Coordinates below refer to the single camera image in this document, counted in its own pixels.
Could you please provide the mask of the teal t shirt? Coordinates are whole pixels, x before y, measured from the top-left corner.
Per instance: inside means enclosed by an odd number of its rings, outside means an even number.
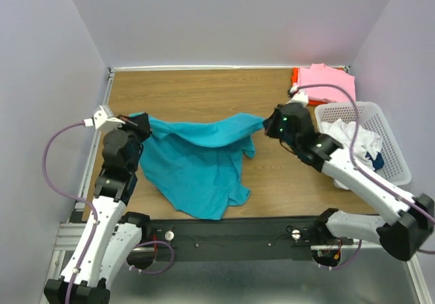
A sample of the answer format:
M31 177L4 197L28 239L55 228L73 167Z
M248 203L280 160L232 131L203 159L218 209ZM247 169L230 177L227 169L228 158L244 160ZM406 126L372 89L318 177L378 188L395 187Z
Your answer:
M217 122L165 122L150 117L151 136L139 163L145 178L174 207L193 218L220 220L250 196L243 158L256 153L252 135L264 119L240 113Z

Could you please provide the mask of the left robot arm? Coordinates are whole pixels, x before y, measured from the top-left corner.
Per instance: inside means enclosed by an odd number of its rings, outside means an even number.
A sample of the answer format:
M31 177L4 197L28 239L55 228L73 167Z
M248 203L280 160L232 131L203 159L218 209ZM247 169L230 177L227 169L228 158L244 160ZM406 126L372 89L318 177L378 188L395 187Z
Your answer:
M75 252L60 277L49 279L44 287L49 303L108 303L127 256L151 236L146 215L125 211L137 184L143 142L152 134L148 114L115 116L102 106L79 126L106 133L103 166L93 200L80 199L90 208L90 216Z

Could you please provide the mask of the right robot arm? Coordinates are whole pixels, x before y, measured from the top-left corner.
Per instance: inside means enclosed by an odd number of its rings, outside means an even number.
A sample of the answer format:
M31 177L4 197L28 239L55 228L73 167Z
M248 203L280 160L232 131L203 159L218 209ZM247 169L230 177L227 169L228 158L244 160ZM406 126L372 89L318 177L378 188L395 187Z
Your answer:
M309 110L301 103L278 105L262 124L266 136L287 144L301 162L339 181L376 211L367 216L327 210L312 229L317 242L359 239L408 261L434 232L431 197L415 196L360 164L347 146L315 130Z

